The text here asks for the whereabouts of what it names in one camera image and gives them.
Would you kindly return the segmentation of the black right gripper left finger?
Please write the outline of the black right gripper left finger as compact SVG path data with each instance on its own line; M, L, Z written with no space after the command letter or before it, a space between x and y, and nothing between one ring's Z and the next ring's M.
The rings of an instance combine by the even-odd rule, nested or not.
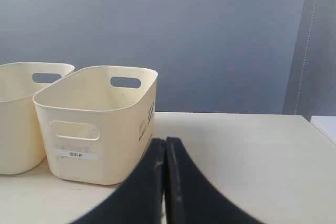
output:
M161 223L164 154L165 141L152 139L118 189L73 223Z

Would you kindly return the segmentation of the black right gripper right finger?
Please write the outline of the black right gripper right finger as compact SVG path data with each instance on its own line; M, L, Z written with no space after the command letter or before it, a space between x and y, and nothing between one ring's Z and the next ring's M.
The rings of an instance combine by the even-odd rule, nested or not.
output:
M165 141L167 223L260 223L222 195L197 168L182 141Z

